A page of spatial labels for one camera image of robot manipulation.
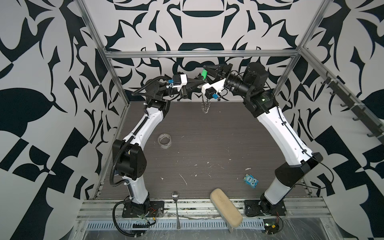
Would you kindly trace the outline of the green key tag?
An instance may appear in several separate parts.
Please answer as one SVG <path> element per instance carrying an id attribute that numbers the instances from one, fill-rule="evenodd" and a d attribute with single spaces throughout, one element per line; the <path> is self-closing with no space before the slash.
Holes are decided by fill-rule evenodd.
<path id="1" fill-rule="evenodd" d="M 201 75 L 202 75 L 203 79 L 205 80 L 207 78 L 208 71 L 207 70 L 203 70 Z"/>

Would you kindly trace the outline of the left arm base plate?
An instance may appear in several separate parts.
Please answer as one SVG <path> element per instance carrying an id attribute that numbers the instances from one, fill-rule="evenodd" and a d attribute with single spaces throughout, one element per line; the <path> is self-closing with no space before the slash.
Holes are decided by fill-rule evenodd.
<path id="1" fill-rule="evenodd" d="M 123 218 L 136 218 L 141 215 L 146 217 L 156 217 L 158 214 L 162 214 L 164 211 L 164 201 L 148 201 L 146 200 L 143 204 L 136 203 L 124 203 Z"/>

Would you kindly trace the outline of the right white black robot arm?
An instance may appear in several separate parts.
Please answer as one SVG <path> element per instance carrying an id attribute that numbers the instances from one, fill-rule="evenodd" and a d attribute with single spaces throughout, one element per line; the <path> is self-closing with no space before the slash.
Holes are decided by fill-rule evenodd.
<path id="1" fill-rule="evenodd" d="M 261 63 L 252 62 L 243 75 L 235 75 L 232 65 L 204 66 L 202 94 L 207 99 L 217 99 L 223 90 L 243 98 L 243 104 L 270 133 L 282 151 L 285 163 L 275 170 L 275 179 L 262 194 L 259 211 L 271 212 L 282 202 L 292 188 L 323 160 L 299 138 L 287 122 L 271 90 L 264 86 L 269 77 Z"/>

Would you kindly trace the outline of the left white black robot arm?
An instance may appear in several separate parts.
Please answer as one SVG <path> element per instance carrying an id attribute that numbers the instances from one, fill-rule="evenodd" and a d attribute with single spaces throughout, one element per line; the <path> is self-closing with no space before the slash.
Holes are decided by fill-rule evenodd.
<path id="1" fill-rule="evenodd" d="M 112 187 L 127 185 L 130 193 L 125 204 L 131 204 L 138 215 L 148 212 L 150 194 L 145 187 L 144 172 L 147 160 L 144 147 L 157 125 L 169 112 L 171 102 L 167 96 L 179 94 L 186 99 L 189 94 L 206 83 L 203 76 L 194 79 L 185 74 L 155 77 L 136 89 L 133 97 L 145 97 L 144 115 L 135 128 L 123 139 L 113 143 L 113 165 L 109 183 Z"/>

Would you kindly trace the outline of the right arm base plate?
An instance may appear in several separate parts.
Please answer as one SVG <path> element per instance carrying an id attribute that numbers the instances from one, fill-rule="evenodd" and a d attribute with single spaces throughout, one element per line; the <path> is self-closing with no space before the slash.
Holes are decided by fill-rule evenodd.
<path id="1" fill-rule="evenodd" d="M 270 204 L 267 200 L 245 200 L 244 204 L 247 217 L 286 215 L 287 209 L 283 200 L 276 205 Z"/>

